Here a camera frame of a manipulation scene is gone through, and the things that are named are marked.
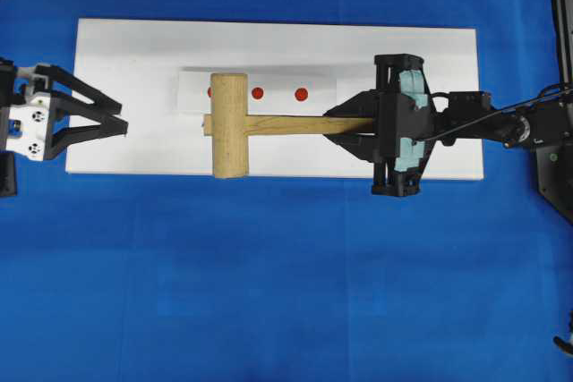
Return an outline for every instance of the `black cable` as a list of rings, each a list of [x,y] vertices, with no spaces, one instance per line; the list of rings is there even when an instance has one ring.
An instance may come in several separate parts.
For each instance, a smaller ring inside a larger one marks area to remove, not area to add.
[[[463,129],[465,129],[465,128],[467,128],[467,127],[470,127],[470,126],[472,126],[472,125],[478,124],[478,123],[480,123],[480,122],[482,122],[482,121],[488,120],[488,119],[492,118],[493,116],[502,114],[502,113],[504,113],[504,112],[506,112],[506,111],[510,111],[510,110],[513,110],[513,109],[517,109],[517,108],[519,108],[519,107],[521,107],[521,106],[529,105],[530,103],[536,104],[536,103],[539,103],[540,101],[542,101],[542,100],[544,100],[544,99],[546,99],[546,98],[560,97],[560,96],[563,96],[563,95],[565,95],[565,94],[569,94],[569,93],[573,92],[573,89],[572,89],[572,88],[569,88],[569,89],[564,89],[564,90],[562,90],[562,91],[557,91],[557,92],[551,93],[551,94],[544,94],[544,93],[546,93],[547,91],[549,91],[550,89],[560,88],[560,87],[556,87],[556,86],[562,86],[563,84],[566,84],[566,83],[560,82],[559,84],[550,85],[549,87],[545,87],[544,89],[542,89],[541,92],[540,92],[535,98],[530,98],[529,100],[526,100],[525,102],[519,102],[519,103],[516,103],[515,105],[510,105],[510,106],[503,107],[502,109],[499,109],[499,110],[497,110],[497,111],[495,111],[495,112],[492,112],[492,113],[490,113],[490,114],[487,114],[487,115],[484,115],[484,116],[480,116],[479,118],[476,118],[475,120],[472,120],[472,121],[470,121],[469,123],[461,124],[461,125],[459,125],[458,127],[454,127],[453,129],[446,130],[445,132],[438,133],[438,134],[436,134],[436,135],[430,136],[429,138],[418,139],[418,140],[416,140],[416,141],[418,141],[418,142],[427,142],[427,141],[430,141],[430,140],[438,140],[438,139],[440,139],[440,138],[443,138],[444,136],[448,136],[448,135],[451,134],[451,133],[459,132],[460,130],[463,130]]]
[[[566,88],[566,89],[570,89],[573,86],[573,84],[571,82],[558,82],[557,84],[552,84],[552,85],[548,85],[547,87],[545,87],[544,89],[542,89],[539,94],[537,95],[538,98],[541,98],[542,96],[545,95],[545,93],[547,93],[547,91],[549,91],[550,89],[562,89],[562,88]]]

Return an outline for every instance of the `blue table surface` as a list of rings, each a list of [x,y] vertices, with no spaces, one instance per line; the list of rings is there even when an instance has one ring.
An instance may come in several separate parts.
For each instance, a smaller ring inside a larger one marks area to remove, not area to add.
[[[0,55],[72,70],[81,17],[476,28],[497,106],[559,80],[551,0],[0,0]],[[0,200],[0,380],[571,379],[552,337],[573,230],[530,154],[483,152],[484,181],[407,199],[19,157],[20,196]]]

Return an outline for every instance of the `mallet handle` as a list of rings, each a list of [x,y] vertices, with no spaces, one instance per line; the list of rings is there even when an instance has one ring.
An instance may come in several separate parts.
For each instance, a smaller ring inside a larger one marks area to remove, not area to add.
[[[244,134],[247,136],[279,134],[338,134],[373,132],[372,118],[333,118],[329,116],[247,115]],[[203,133],[211,136],[212,117],[203,117]]]

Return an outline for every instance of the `red dot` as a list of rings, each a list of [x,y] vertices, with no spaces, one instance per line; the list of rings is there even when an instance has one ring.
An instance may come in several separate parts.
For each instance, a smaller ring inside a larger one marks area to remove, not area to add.
[[[295,91],[295,98],[299,102],[304,102],[308,98],[307,89],[298,89],[297,91]]]
[[[254,98],[255,100],[261,100],[262,95],[265,94],[265,92],[261,87],[255,87],[254,89],[252,89],[251,94],[252,98]]]

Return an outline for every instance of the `wooden mallet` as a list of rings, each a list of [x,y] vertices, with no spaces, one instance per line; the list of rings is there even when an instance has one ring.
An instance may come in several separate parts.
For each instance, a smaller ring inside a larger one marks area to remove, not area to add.
[[[203,131],[212,136],[213,175],[238,178],[249,173],[249,136],[278,134],[338,134],[372,132],[372,118],[248,115],[247,75],[211,75],[211,114]]]

